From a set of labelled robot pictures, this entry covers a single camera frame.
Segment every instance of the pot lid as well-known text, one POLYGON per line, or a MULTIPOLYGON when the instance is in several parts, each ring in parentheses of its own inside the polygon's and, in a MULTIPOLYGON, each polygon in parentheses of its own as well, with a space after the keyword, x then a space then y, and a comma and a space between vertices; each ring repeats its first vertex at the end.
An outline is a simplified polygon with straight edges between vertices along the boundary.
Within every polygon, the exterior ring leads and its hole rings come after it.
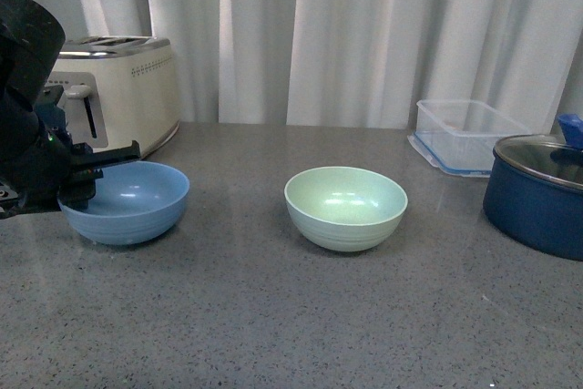
POLYGON ((494 152, 513 168, 571 189, 583 190, 583 150, 549 136, 498 140, 494 152))

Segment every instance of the white curtain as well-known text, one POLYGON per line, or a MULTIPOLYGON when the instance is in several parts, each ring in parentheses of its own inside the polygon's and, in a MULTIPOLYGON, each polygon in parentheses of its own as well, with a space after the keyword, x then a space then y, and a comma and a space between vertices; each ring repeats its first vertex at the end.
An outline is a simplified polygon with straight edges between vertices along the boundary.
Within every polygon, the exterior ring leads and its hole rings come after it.
POLYGON ((414 127, 477 99, 548 132, 583 116, 583 0, 36 0, 69 38, 170 39, 183 118, 414 127))

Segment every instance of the light green bowl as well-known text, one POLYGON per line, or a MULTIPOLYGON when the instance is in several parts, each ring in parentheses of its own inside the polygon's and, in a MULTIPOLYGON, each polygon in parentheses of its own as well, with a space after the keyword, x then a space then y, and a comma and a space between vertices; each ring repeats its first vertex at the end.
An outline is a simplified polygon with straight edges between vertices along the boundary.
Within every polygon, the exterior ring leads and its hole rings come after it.
POLYGON ((363 251, 385 241, 407 208, 396 182, 370 170, 305 170, 285 185, 291 221, 310 241, 334 251, 363 251))

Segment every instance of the clear plastic container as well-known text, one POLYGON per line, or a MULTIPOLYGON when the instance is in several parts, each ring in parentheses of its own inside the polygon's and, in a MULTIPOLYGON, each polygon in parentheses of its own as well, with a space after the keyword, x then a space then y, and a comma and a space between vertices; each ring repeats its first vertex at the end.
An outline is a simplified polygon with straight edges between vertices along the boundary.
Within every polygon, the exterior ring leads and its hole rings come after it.
POLYGON ((417 106, 412 144, 416 143, 415 149, 429 162, 453 175, 488 176, 496 142, 531 133, 524 125, 477 100, 420 100, 417 106))

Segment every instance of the bowl rim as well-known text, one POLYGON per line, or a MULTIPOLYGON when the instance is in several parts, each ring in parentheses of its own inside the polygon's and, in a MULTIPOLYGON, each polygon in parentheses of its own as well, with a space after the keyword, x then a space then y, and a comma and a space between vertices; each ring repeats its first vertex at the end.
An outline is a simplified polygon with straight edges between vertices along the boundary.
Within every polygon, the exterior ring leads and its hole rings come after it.
POLYGON ((370 227, 372 225, 379 225, 379 224, 382 224, 382 223, 390 222, 390 221, 395 220, 398 217, 402 216, 403 213, 404 213, 404 211, 407 210, 407 206, 409 205, 409 197, 407 196, 407 193, 404 191, 404 189, 396 181, 390 179, 389 177, 386 177, 385 175, 383 175, 381 173, 374 172, 374 171, 368 170, 368 169, 354 168, 354 167, 351 167, 351 166, 322 166, 322 167, 319 167, 319 168, 306 169, 306 170, 304 170, 304 171, 302 171, 302 172, 294 175, 293 177, 291 177, 288 180, 288 182, 285 184, 285 188, 283 189, 283 194, 284 194, 285 200, 288 202, 288 204, 291 205, 292 207, 294 207, 297 211, 299 211, 304 216, 307 216, 308 218, 317 220, 317 221, 322 222, 322 223, 329 223, 329 224, 332 224, 332 225, 341 225, 341 226, 344 226, 344 227, 370 227), (373 174, 373 175, 375 175, 377 177, 381 177, 382 179, 385 179, 389 183, 395 185, 397 187, 397 189, 403 194, 403 196, 404 196, 404 205, 393 216, 390 216, 387 219, 378 220, 376 222, 367 222, 367 223, 342 223, 342 222, 335 222, 333 220, 325 220, 325 219, 321 219, 321 218, 318 218, 316 216, 313 216, 313 215, 307 213, 306 211, 304 211, 303 209, 300 209, 294 202, 292 202, 292 200, 290 200, 290 197, 288 195, 288 188, 290 187, 290 184, 296 178, 299 178, 304 173, 314 172, 314 171, 323 170, 323 169, 349 169, 349 170, 357 170, 359 172, 370 173, 370 174, 373 174))
POLYGON ((165 204, 164 206, 155 209, 155 210, 148 210, 148 211, 141 211, 139 213, 129 213, 129 214, 118 214, 116 216, 104 216, 104 215, 99 215, 99 214, 91 214, 91 213, 85 213, 83 211, 79 211, 76 209, 73 209, 69 206, 67 206, 66 204, 62 203, 61 200, 57 197, 56 200, 58 202, 58 206, 60 207, 60 209, 65 212, 65 211, 69 211, 72 212, 73 214, 75 214, 76 216, 80 216, 80 217, 88 217, 88 218, 107 218, 107 219, 111 219, 111 220, 116 220, 116 219, 128 219, 128 218, 135 218, 137 216, 144 216, 162 209, 167 209, 169 207, 172 207, 173 205, 176 205, 178 202, 181 202, 186 195, 189 193, 190 190, 190 180, 189 178, 181 171, 178 170, 176 168, 173 168, 172 166, 169 166, 167 164, 162 164, 162 163, 157 163, 155 161, 145 161, 145 160, 138 160, 138 161, 131 161, 129 163, 124 163, 118 166, 146 166, 146 167, 158 167, 158 168, 168 168, 171 169, 173 172, 175 172, 177 175, 181 176, 182 179, 184 180, 184 182, 186 182, 186 187, 184 188, 184 190, 179 194, 179 196, 176 197, 175 200, 173 200, 172 202, 169 202, 168 204, 165 204))

